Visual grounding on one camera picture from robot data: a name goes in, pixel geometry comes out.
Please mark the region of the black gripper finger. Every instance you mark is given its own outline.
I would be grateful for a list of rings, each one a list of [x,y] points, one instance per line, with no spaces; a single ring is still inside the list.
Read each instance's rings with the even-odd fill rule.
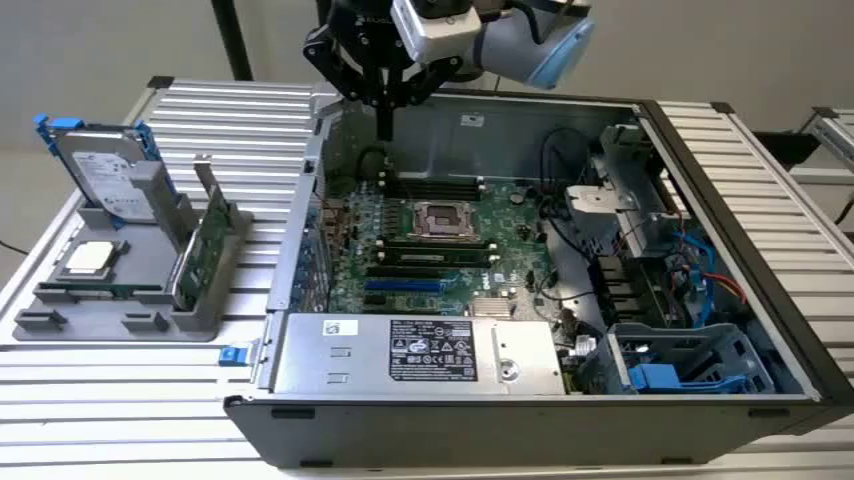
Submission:
[[[407,80],[401,63],[388,68],[384,89],[384,139],[393,139],[393,112],[399,108],[420,105],[463,65],[459,56],[429,62]]]
[[[373,108],[376,138],[384,140],[385,92],[369,37],[364,33],[339,36],[331,27],[319,27],[305,38],[303,54],[344,98]]]

